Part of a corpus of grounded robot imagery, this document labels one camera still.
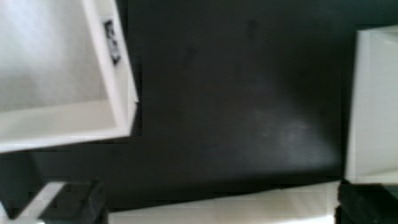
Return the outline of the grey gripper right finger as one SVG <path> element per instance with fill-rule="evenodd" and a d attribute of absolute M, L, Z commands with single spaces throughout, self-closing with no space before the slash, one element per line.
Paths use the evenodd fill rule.
<path fill-rule="evenodd" d="M 398 184 L 354 184 L 338 187 L 335 224 L 398 224 Z"/>

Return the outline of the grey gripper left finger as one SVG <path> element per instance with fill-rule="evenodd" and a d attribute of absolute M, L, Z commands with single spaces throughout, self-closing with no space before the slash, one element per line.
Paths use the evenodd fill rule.
<path fill-rule="evenodd" d="M 15 218 L 0 203 L 0 224 L 109 224 L 104 184 L 52 182 Z"/>

